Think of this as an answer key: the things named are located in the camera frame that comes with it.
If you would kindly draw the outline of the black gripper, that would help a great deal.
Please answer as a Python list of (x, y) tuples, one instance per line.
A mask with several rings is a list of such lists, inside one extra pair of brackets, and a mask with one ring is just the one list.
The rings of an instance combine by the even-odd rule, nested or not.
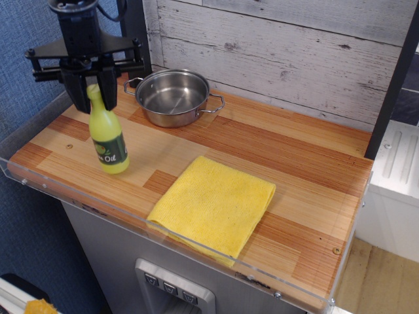
[(139, 41), (104, 32), (98, 13), (120, 22), (127, 3), (114, 18), (99, 3), (49, 3), (48, 6), (58, 18), (62, 38), (25, 52), (32, 63), (35, 80), (62, 82), (76, 109), (90, 114), (86, 77), (96, 76), (105, 108), (112, 111), (117, 106), (117, 77), (141, 70), (144, 64)]

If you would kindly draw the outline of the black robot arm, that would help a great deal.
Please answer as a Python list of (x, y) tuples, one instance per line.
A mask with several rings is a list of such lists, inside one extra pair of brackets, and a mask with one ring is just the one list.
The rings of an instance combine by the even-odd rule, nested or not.
[(117, 105), (117, 79), (123, 73), (144, 69), (141, 43), (101, 30), (98, 1), (49, 1), (58, 17), (62, 38), (30, 48), (25, 57), (33, 66), (37, 82), (57, 80), (78, 111), (90, 113), (87, 77), (96, 77), (105, 109)]

